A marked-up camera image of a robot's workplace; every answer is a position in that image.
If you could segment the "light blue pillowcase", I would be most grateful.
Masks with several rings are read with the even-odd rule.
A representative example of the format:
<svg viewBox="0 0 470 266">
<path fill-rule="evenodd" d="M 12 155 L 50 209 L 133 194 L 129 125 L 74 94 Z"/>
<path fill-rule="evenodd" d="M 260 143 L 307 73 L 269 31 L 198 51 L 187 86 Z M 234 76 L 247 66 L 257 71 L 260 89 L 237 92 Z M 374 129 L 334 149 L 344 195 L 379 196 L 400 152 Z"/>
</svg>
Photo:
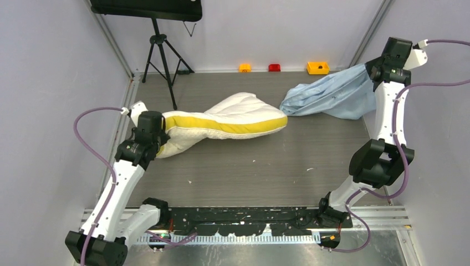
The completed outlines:
<svg viewBox="0 0 470 266">
<path fill-rule="evenodd" d="M 279 109 L 288 116 L 325 113 L 357 120 L 376 110 L 373 86 L 365 64 L 358 64 L 289 89 Z"/>
</svg>

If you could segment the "white pillow with yellow trim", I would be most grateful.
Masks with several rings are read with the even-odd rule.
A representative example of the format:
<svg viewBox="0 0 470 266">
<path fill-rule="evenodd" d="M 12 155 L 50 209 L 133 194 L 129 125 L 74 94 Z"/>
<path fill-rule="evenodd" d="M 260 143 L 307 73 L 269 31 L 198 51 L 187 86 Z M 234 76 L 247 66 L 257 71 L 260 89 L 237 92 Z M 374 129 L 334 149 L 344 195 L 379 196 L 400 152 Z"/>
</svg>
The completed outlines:
<svg viewBox="0 0 470 266">
<path fill-rule="evenodd" d="M 285 113 L 247 92 L 233 94 L 204 112 L 169 111 L 163 116 L 170 139 L 156 158 L 178 155 L 204 139 L 253 139 L 288 124 Z"/>
</svg>

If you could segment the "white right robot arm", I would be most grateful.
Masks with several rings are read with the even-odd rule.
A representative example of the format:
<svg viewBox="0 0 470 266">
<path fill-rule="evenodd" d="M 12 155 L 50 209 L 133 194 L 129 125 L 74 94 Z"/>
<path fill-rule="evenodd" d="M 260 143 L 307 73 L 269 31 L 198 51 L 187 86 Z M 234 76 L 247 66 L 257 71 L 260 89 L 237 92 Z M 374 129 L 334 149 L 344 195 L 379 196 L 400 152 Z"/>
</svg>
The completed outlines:
<svg viewBox="0 0 470 266">
<path fill-rule="evenodd" d="M 411 84 L 411 69 L 427 62 L 425 51 L 410 40 L 390 37 L 380 57 L 365 64 L 376 99 L 376 127 L 371 139 L 349 163 L 348 178 L 319 202 L 315 223 L 333 228 L 350 217 L 347 208 L 363 195 L 393 184 L 415 156 L 403 133 L 403 89 Z"/>
</svg>

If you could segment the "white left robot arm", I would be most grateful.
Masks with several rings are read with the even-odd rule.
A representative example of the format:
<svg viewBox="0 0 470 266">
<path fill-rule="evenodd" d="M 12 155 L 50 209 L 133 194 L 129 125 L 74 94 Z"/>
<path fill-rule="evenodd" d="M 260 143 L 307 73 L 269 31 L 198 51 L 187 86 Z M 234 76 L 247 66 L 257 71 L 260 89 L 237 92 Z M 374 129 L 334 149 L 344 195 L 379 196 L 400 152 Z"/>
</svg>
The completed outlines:
<svg viewBox="0 0 470 266">
<path fill-rule="evenodd" d="M 110 178 L 89 218 L 77 232 L 70 231 L 65 238 L 65 245 L 80 265 L 123 265 L 129 247 L 138 238 L 151 227 L 166 228 L 171 219 L 166 201 L 147 198 L 130 218 L 120 220 L 135 186 L 161 146 L 169 140 L 165 133 L 166 121 L 160 112 L 132 111 L 129 116 L 135 124 L 132 135 L 117 147 L 112 165 L 80 136 L 78 122 L 83 115 L 74 122 L 76 137 L 110 171 Z"/>
</svg>

